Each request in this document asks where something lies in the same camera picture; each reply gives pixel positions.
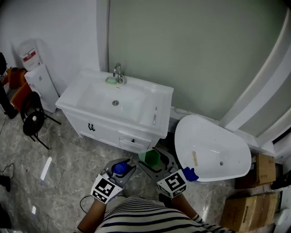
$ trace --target cardboard box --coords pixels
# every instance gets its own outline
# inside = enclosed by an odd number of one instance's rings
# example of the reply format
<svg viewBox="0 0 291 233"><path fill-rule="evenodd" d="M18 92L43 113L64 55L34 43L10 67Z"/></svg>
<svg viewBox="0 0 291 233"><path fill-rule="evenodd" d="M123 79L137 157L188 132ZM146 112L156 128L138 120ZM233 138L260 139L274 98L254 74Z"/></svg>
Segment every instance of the cardboard box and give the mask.
<svg viewBox="0 0 291 233"><path fill-rule="evenodd" d="M266 193L228 199L220 225L237 232L253 231L273 222L278 194Z"/></svg>
<svg viewBox="0 0 291 233"><path fill-rule="evenodd" d="M274 157L259 154L244 177L236 178L235 188L251 188L276 180L276 165Z"/></svg>

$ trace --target black cable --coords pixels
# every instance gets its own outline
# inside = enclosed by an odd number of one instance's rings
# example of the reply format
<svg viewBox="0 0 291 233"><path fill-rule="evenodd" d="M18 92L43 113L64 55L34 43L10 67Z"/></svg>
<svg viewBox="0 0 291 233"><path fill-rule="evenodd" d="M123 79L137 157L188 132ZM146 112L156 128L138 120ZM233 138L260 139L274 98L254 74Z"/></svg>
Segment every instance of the black cable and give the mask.
<svg viewBox="0 0 291 233"><path fill-rule="evenodd" d="M82 210L83 210L83 208L82 208L82 206L81 206L81 202L82 202L85 198L87 198L87 197L93 197L93 196L88 195L88 196L86 196L86 197L83 197L83 198L80 200L80 207L81 207Z"/></svg>
<svg viewBox="0 0 291 233"><path fill-rule="evenodd" d="M3 129L3 126L4 126L4 124L5 124L5 121L6 121L7 116L8 116L8 115L6 115L5 118L4 118L4 122L3 122L3 125L2 125L2 127L1 127L0 134L2 133L2 129Z"/></svg>
<svg viewBox="0 0 291 233"><path fill-rule="evenodd" d="M12 178L14 177L14 163L11 163L10 165L6 166L3 171L0 171L0 172L4 172L6 170L6 168L10 167L11 165L13 165L13 173L12 173L12 177L10 178L10 180L12 180Z"/></svg>

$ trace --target chrome faucet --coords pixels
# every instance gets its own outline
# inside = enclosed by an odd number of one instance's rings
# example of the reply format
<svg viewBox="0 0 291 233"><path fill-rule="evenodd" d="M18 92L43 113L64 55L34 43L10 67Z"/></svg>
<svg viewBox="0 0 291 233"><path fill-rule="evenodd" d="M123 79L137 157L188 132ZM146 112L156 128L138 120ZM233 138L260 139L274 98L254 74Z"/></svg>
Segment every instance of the chrome faucet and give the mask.
<svg viewBox="0 0 291 233"><path fill-rule="evenodd" d="M113 77L115 77L115 74L116 74L116 68L119 68L119 72L118 72L118 76L117 76L117 81L118 83L123 83L123 77L122 77L122 72L121 72L121 64L118 62L116 64L116 66L114 67L114 70L113 70Z"/></svg>

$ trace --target black and white striped shirt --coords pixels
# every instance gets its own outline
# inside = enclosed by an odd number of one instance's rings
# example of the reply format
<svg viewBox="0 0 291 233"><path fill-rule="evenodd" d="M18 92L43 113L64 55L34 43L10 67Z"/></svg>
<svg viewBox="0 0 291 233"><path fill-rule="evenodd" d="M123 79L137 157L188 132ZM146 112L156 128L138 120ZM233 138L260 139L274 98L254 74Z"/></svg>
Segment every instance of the black and white striped shirt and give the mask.
<svg viewBox="0 0 291 233"><path fill-rule="evenodd" d="M170 209L142 198L129 197L105 213L104 220L96 232L232 233L233 231L204 223L199 215L189 219L176 209Z"/></svg>

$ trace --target sink drain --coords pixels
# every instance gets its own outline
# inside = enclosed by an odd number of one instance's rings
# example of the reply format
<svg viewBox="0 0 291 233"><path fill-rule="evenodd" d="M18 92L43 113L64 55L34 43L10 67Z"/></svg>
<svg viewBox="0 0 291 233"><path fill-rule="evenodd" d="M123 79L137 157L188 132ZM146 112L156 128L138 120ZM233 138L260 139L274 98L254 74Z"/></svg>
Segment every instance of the sink drain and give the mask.
<svg viewBox="0 0 291 233"><path fill-rule="evenodd" d="M117 105L119 105L118 100L114 100L114 101L112 102L112 105L113 105L113 106L117 106Z"/></svg>

